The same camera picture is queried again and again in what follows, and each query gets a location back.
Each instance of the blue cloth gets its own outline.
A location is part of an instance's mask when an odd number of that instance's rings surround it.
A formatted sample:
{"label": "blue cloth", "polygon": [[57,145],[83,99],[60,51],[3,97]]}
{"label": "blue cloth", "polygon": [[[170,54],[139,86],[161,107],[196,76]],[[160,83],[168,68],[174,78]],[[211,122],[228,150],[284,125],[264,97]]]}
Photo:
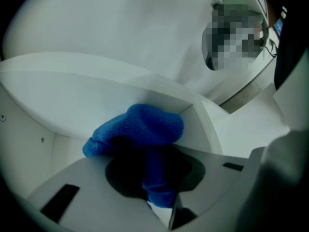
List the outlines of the blue cloth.
{"label": "blue cloth", "polygon": [[101,125],[83,146],[86,157],[119,149],[145,149],[146,170],[142,188],[148,200],[171,208],[175,191],[165,178],[165,153],[160,146],[170,145],[183,134],[183,120],[148,105],[136,104],[125,114]]}

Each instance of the white curved panel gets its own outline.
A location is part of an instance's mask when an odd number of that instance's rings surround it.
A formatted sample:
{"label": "white curved panel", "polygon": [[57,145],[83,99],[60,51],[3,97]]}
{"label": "white curved panel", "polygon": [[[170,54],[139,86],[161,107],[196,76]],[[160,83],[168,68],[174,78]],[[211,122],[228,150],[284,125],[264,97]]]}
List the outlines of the white curved panel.
{"label": "white curved panel", "polygon": [[0,81],[39,123],[77,138],[88,138],[136,103],[178,114],[195,99],[181,85],[142,68],[76,53],[38,53],[3,61]]}
{"label": "white curved panel", "polygon": [[201,35],[210,0],[28,0],[3,41],[6,59],[88,53],[143,67],[205,94],[227,72],[210,71]]}

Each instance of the screw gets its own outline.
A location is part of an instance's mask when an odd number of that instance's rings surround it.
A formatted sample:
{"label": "screw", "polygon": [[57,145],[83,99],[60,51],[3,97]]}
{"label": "screw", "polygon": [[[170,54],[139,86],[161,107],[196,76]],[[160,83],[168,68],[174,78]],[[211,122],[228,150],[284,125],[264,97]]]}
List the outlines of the screw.
{"label": "screw", "polygon": [[0,115],[0,120],[1,120],[2,122],[6,121],[6,114],[1,113],[1,115]]}

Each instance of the person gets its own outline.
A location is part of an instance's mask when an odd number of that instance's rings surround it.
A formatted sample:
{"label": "person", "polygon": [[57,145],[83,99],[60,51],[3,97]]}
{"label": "person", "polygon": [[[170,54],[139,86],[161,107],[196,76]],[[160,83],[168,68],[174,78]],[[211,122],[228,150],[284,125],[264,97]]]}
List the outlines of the person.
{"label": "person", "polygon": [[299,59],[308,47],[308,33],[306,26],[306,0],[266,0],[269,27],[274,26],[280,17],[282,7],[287,9],[287,16],[283,21],[277,52],[274,83],[279,89],[289,74],[297,65]]}

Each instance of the blue knit towel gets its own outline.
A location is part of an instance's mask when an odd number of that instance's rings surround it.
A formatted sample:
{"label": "blue knit towel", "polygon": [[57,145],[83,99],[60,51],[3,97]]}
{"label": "blue knit towel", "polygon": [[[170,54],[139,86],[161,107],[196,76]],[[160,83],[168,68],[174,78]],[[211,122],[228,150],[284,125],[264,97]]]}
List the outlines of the blue knit towel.
{"label": "blue knit towel", "polygon": [[142,188],[147,191],[148,199],[154,205],[170,208],[174,189],[164,177],[165,155],[159,146],[172,144],[182,133],[183,120],[179,115],[136,104],[129,107],[125,114],[97,128],[83,146],[83,153],[90,157],[112,150],[144,148],[147,157]]}

